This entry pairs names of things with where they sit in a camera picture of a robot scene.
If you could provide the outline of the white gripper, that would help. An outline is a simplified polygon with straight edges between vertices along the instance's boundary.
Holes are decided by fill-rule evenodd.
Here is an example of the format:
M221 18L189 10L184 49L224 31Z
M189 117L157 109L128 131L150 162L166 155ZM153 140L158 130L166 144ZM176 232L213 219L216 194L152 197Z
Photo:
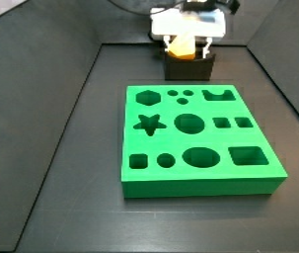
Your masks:
M170 54L172 37L189 32L197 38L208 38L202 49L202 58L206 59L213 39L220 41L226 34L226 17L220 9L213 12L182 12L178 8L153 8L150 18L150 35L156 41L164 41L165 52Z

